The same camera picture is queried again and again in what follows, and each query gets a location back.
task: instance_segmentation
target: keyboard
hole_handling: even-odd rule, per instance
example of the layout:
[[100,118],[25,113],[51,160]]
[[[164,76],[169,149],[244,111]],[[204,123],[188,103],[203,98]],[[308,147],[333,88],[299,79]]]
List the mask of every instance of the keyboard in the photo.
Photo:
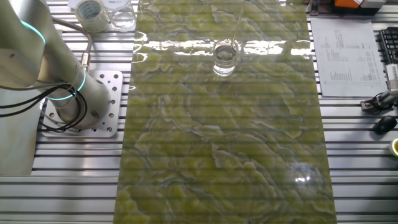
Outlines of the keyboard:
[[385,30],[380,30],[379,34],[387,64],[397,63],[398,27],[388,27]]

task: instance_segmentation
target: glass tumbler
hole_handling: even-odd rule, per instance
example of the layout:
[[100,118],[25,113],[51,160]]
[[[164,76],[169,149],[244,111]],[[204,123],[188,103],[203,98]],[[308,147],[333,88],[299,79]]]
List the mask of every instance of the glass tumbler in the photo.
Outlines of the glass tumbler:
[[109,20],[116,31],[126,32],[136,28],[136,15],[130,0],[102,0]]
[[235,70],[238,43],[231,45],[231,40],[219,40],[213,47],[214,66],[213,71],[220,76],[228,76]]

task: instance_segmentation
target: perforated metal plate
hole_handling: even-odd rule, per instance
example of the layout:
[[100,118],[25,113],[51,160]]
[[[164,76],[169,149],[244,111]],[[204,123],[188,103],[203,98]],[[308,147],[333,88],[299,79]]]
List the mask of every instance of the perforated metal plate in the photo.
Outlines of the perforated metal plate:
[[[63,133],[44,132],[43,135],[48,138],[111,138],[118,130],[119,108],[121,103],[121,93],[123,87],[123,74],[119,71],[90,71],[93,78],[101,81],[108,88],[111,95],[108,112],[92,127],[87,129],[71,128]],[[54,105],[48,101],[45,114],[56,121],[62,122],[55,111]],[[47,117],[44,118],[44,124],[54,126],[54,122]]]

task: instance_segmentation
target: green marble slab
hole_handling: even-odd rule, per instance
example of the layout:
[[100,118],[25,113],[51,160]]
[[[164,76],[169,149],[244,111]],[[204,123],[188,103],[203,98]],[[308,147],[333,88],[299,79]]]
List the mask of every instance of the green marble slab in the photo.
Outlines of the green marble slab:
[[114,223],[336,223],[301,2],[139,7]]

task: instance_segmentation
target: glowing cyan ring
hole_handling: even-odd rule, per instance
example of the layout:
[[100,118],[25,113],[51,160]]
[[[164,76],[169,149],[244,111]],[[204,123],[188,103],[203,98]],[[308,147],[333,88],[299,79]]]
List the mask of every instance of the glowing cyan ring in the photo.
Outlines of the glowing cyan ring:
[[[85,84],[85,81],[86,81],[86,70],[83,69],[83,71],[85,72],[85,76],[83,77],[83,81],[82,81],[82,83],[81,83],[79,89],[77,89],[77,91],[80,91],[80,90],[83,88],[83,85]],[[69,95],[69,96],[66,96],[66,97],[64,97],[64,98],[59,98],[59,99],[53,99],[53,98],[50,98],[50,97],[47,97],[47,98],[50,99],[50,100],[66,100],[66,99],[71,98],[72,96],[73,96],[73,94],[71,94],[71,95]]]
[[26,28],[29,28],[29,29],[33,30],[37,35],[39,35],[39,36],[42,38],[42,40],[43,40],[43,42],[44,42],[44,45],[45,45],[45,39],[44,39],[42,33],[40,33],[35,27],[32,27],[32,26],[31,26],[30,24],[28,24],[27,22],[21,21],[21,23],[22,23]]

